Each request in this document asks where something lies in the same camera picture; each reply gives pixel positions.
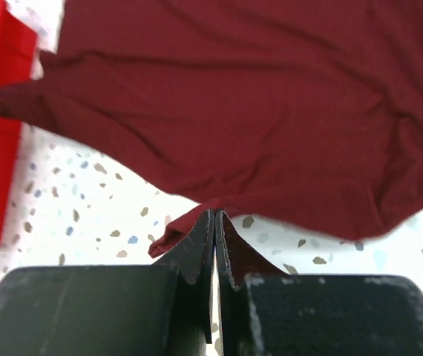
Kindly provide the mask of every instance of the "maroon fabric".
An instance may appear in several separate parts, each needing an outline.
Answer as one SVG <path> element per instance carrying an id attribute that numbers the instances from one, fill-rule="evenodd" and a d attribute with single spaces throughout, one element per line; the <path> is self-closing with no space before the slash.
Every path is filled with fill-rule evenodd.
<path id="1" fill-rule="evenodd" d="M 423 208 L 423 0 L 68 0 L 45 77 L 0 115 L 167 193 L 344 239 Z"/>

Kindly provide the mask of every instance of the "garment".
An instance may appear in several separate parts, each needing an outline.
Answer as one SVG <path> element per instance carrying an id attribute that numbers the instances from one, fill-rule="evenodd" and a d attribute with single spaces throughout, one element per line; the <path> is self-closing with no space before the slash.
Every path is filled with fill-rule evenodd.
<path id="1" fill-rule="evenodd" d="M 423 208 L 423 0 L 68 0 L 45 76 L 0 115 L 207 208 L 336 237 Z"/>

